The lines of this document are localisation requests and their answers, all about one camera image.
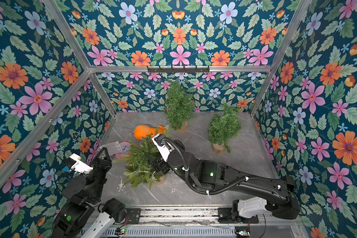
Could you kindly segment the clear battery box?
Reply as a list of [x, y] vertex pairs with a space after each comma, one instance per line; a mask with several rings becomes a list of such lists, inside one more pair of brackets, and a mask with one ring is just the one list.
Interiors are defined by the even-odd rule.
[[120, 153], [122, 151], [122, 148], [121, 148], [120, 143], [118, 141], [110, 142], [110, 143], [101, 145], [101, 146], [98, 147], [98, 151], [100, 152], [103, 148], [107, 149], [108, 154], [110, 156], [118, 154], [118, 153]]

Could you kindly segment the light green fern christmas tree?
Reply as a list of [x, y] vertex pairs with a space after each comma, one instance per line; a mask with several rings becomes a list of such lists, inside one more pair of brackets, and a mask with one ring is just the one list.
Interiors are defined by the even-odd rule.
[[[166, 127], [163, 133], [169, 132], [169, 127]], [[124, 156], [122, 159], [117, 159], [113, 163], [125, 162], [125, 172], [133, 172], [136, 170], [146, 170], [150, 172], [155, 172], [152, 166], [149, 163], [148, 155], [160, 156], [160, 153], [157, 147], [152, 142], [153, 136], [147, 136], [141, 140], [138, 140], [137, 143], [129, 142], [130, 155]], [[159, 179], [153, 184], [162, 184], [165, 182], [165, 175], [161, 172], [156, 173], [156, 177]]]

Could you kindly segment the thin wire string light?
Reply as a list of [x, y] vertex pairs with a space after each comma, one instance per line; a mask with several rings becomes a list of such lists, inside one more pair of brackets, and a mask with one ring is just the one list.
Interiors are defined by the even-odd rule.
[[137, 188], [139, 185], [148, 185], [151, 188], [152, 184], [159, 179], [156, 177], [155, 172], [146, 170], [136, 170], [133, 172], [125, 172], [125, 179], [121, 179], [120, 184], [117, 187], [117, 191], [124, 191], [127, 185], [130, 185], [132, 189]]

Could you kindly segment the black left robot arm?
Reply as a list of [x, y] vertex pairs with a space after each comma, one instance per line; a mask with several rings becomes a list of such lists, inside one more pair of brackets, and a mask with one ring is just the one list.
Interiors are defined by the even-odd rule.
[[101, 203], [106, 176], [112, 167], [107, 148], [101, 148], [90, 164], [82, 162], [77, 154], [71, 154], [64, 159], [64, 163], [78, 176], [72, 178], [62, 191], [67, 202], [54, 220], [50, 235], [52, 238], [77, 237], [96, 208], [99, 215], [83, 235], [85, 238], [99, 238], [111, 225], [124, 225], [127, 222], [123, 203], [115, 198]]

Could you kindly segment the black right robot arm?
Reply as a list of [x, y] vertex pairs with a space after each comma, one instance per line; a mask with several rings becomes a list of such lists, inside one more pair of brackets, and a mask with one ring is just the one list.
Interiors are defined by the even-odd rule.
[[187, 152], [181, 141], [167, 138], [164, 134], [154, 136], [151, 141], [161, 155], [150, 160], [153, 168], [163, 173], [174, 172], [195, 193], [214, 196], [235, 191], [251, 195], [251, 199], [233, 202], [230, 218], [237, 223], [256, 215], [294, 220], [300, 214], [299, 201], [293, 194], [294, 181], [290, 176], [264, 178], [220, 162], [200, 160]]

